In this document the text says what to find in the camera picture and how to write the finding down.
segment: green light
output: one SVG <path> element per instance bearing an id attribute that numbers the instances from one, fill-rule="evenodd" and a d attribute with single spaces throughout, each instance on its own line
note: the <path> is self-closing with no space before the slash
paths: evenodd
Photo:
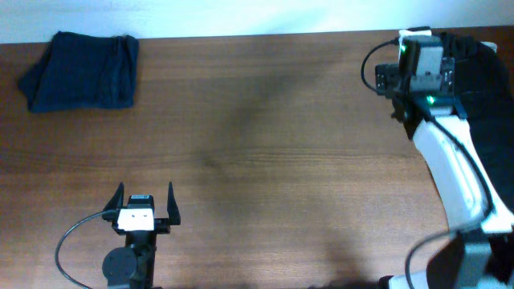
<path id="1" fill-rule="evenodd" d="M 433 96 L 427 96 L 426 101 L 428 102 L 429 105 L 432 105 L 435 102 L 435 98 Z"/>

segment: white label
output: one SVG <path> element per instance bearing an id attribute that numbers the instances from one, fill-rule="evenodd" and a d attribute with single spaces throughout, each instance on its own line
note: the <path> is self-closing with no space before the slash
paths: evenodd
<path id="1" fill-rule="evenodd" d="M 150 195 L 132 195 L 132 196 L 130 196 L 130 198 L 132 198 L 132 199 L 146 199 L 146 198 L 150 198 Z"/>
<path id="2" fill-rule="evenodd" d="M 118 228 L 125 231 L 153 231 L 152 209 L 121 209 L 118 216 Z"/>

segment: blue cloth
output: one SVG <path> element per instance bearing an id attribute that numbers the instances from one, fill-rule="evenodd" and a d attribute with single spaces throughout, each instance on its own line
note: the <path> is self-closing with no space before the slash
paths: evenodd
<path id="1" fill-rule="evenodd" d="M 30 112 L 130 108 L 136 90 L 139 42 L 59 32 L 18 82 Z"/>

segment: wood grain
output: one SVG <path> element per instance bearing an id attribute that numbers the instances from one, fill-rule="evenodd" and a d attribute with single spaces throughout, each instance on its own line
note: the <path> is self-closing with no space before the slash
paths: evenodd
<path id="1" fill-rule="evenodd" d="M 458 30 L 499 44 L 511 27 Z M 400 274 L 414 242 L 446 227 L 424 160 L 359 76 L 395 31 L 141 40 L 136 105 L 30 114 L 15 80 L 44 44 L 0 46 L 0 287 L 69 288 L 60 236 L 118 183 L 183 224 L 157 240 L 155 284 L 308 287 Z M 393 62 L 394 49 L 367 68 Z M 105 287 L 122 246 L 99 220 L 64 243 L 64 268 Z M 414 269 L 437 246 L 420 252 Z"/>

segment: white wall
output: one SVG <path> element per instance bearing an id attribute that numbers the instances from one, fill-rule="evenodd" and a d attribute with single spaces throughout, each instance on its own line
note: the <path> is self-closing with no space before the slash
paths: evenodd
<path id="1" fill-rule="evenodd" d="M 0 43 L 512 24 L 513 0 L 0 0 Z"/>

